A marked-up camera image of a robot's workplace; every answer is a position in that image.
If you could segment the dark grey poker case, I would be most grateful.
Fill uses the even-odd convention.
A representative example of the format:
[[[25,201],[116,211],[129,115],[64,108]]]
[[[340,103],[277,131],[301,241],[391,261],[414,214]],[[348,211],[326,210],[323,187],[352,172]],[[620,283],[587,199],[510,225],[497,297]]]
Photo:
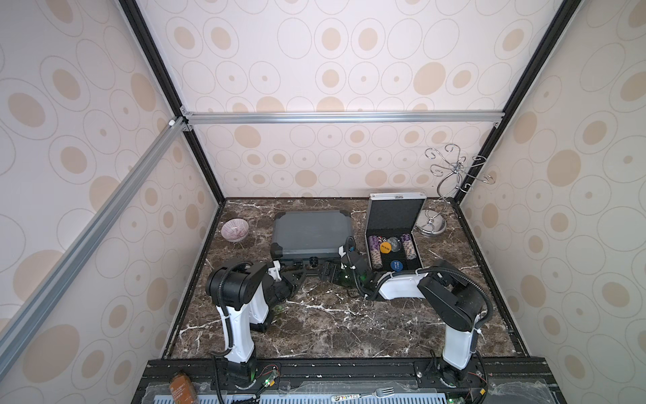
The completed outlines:
[[[283,211],[274,217],[270,254],[282,264],[319,264],[340,259],[339,248],[353,235],[345,210]]]

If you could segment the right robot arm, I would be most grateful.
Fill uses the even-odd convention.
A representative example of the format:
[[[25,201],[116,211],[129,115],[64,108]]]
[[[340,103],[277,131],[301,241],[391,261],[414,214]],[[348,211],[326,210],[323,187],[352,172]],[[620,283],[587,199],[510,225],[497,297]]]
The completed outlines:
[[[467,368],[476,353],[479,330],[494,314],[483,288],[445,260],[422,269],[374,272],[367,255],[344,247],[339,254],[330,262],[311,263],[320,279],[355,286],[370,301],[425,299],[445,324],[444,370],[457,373]]]

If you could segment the silver aluminium poker case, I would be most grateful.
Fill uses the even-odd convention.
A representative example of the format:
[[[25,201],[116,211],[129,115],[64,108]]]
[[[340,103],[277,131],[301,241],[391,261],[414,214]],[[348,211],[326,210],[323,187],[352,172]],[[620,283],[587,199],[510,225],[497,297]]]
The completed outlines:
[[[419,192],[370,195],[365,239],[373,271],[400,273],[422,268],[413,230],[426,200]]]

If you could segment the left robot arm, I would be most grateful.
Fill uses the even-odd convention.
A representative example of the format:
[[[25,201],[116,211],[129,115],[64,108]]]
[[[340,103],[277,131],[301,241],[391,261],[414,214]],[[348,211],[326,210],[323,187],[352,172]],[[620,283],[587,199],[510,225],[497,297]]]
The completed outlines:
[[[304,283],[307,271],[280,273],[280,263],[268,265],[232,259],[208,277],[205,291],[217,307],[223,326],[225,348],[213,354],[225,363],[227,375],[253,381],[257,359],[251,331],[267,331],[273,308],[291,298]]]

